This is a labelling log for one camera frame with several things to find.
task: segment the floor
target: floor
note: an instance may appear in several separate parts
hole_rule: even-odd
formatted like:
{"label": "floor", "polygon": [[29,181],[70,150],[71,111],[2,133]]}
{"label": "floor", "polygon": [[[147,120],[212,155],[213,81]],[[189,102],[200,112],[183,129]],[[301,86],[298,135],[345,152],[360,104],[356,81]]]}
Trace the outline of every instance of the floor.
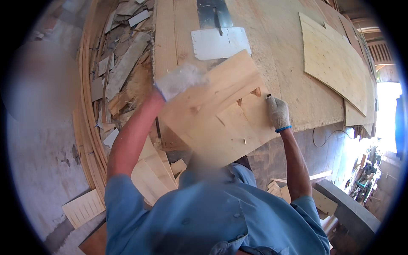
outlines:
{"label": "floor", "polygon": [[[59,44],[75,56],[90,1],[56,1],[63,3],[61,13],[49,20],[52,33],[46,33],[44,40]],[[322,144],[337,129],[342,129],[341,123],[316,129],[316,143]],[[310,174],[333,170],[330,178],[336,185],[343,185],[357,158],[353,149],[357,140],[336,132],[323,148],[317,148],[312,142],[312,132],[295,133]],[[76,153],[72,117],[59,126],[33,130],[9,116],[7,134],[14,182],[39,238],[52,254],[83,255],[78,245],[104,220],[105,213],[74,230],[61,209],[65,203],[89,191]],[[188,161],[190,154],[171,152],[168,158],[170,162],[180,158]],[[286,176],[286,159],[279,137],[250,153],[248,160],[260,189],[266,189],[269,178]]]}

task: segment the white knit glove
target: white knit glove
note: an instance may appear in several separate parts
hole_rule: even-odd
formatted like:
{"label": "white knit glove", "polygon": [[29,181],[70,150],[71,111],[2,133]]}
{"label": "white knit glove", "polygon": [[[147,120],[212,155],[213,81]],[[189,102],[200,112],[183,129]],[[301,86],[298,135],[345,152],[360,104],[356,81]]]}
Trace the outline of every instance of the white knit glove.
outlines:
{"label": "white knit glove", "polygon": [[193,86],[208,84],[203,73],[194,65],[184,63],[154,83],[166,102]]}
{"label": "white knit glove", "polygon": [[276,133],[292,127],[289,121],[288,104],[285,101],[268,94],[266,103],[268,104],[269,119],[275,127]]}

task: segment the glove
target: glove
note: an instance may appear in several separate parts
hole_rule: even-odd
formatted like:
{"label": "glove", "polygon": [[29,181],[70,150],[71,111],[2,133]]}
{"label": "glove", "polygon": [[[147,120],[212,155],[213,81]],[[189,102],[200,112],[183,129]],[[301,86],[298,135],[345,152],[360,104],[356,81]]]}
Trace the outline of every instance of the glove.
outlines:
{"label": "glove", "polygon": [[285,101],[268,94],[266,103],[268,105],[269,119],[275,127],[276,133],[292,127],[289,121],[288,104]]}
{"label": "glove", "polygon": [[196,66],[184,63],[175,71],[160,78],[154,83],[154,86],[160,91],[164,100],[168,102],[190,87],[206,85],[207,83],[208,79]]}

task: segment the person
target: person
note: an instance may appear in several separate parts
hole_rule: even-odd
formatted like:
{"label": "person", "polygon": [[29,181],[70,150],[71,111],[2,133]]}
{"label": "person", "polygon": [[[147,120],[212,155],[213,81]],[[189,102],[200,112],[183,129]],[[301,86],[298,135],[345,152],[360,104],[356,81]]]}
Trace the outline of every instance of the person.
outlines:
{"label": "person", "polygon": [[269,118],[284,142],[290,204],[258,189],[254,174],[240,164],[220,170],[219,182],[200,180],[189,164],[179,188],[145,209],[130,176],[149,129],[167,101],[197,84],[189,78],[165,83],[155,84],[112,146],[106,254],[329,254],[288,105],[270,94]]}

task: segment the cable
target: cable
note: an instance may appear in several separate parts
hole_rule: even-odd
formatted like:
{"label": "cable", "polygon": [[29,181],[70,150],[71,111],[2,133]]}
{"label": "cable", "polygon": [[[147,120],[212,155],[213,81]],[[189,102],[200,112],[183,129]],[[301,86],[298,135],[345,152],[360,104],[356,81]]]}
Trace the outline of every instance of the cable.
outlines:
{"label": "cable", "polygon": [[313,144],[314,144],[317,148],[323,147],[323,146],[327,143],[327,141],[329,140],[330,136],[331,136],[332,134],[334,134],[334,132],[337,132],[337,131],[340,131],[340,132],[345,133],[345,134],[348,136],[348,138],[350,138],[351,140],[354,140],[354,139],[357,138],[357,137],[351,138],[351,137],[348,135],[348,133],[344,132],[343,130],[338,129],[338,130],[334,130],[334,131],[329,135],[329,137],[327,137],[326,141],[324,141],[324,143],[322,144],[322,146],[317,146],[316,143],[315,143],[315,129],[313,129],[312,139],[313,139]]}

